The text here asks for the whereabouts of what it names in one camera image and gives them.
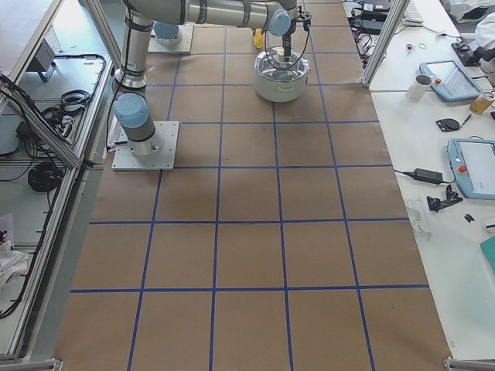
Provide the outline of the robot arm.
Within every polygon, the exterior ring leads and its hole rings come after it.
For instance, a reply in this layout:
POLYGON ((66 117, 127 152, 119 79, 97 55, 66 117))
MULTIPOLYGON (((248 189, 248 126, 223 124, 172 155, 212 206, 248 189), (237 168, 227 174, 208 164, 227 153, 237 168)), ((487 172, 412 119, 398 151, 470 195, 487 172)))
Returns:
POLYGON ((249 29, 197 26, 189 55, 149 54, 145 97, 157 121, 178 121, 176 166, 272 166, 281 124, 309 121, 312 88, 290 102, 255 91, 249 29))
POLYGON ((161 46, 173 48, 183 39, 182 30, 178 25, 155 22, 153 26, 155 39, 161 46))

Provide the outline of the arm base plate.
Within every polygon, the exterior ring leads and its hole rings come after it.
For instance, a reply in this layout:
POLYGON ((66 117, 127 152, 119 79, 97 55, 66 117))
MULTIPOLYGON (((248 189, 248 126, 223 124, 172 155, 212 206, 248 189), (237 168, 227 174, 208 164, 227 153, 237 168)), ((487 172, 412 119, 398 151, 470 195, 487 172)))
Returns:
POLYGON ((155 133, 147 141, 129 141, 120 128, 114 151, 115 171, 173 170, 179 133, 178 121, 155 121, 155 133))
POLYGON ((154 54, 190 54, 194 26, 155 22, 148 52, 154 54))

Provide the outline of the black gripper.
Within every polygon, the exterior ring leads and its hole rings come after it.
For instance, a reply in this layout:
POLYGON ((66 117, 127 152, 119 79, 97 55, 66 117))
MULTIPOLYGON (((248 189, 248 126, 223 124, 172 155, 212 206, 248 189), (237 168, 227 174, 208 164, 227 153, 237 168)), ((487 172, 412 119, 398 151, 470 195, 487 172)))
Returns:
POLYGON ((290 61, 292 55, 291 35, 296 32, 297 25, 301 24, 303 29, 308 32, 312 24, 312 15, 310 12, 302 9, 302 6, 296 6, 290 10, 291 25, 288 29, 288 35, 282 37, 284 61, 290 61))

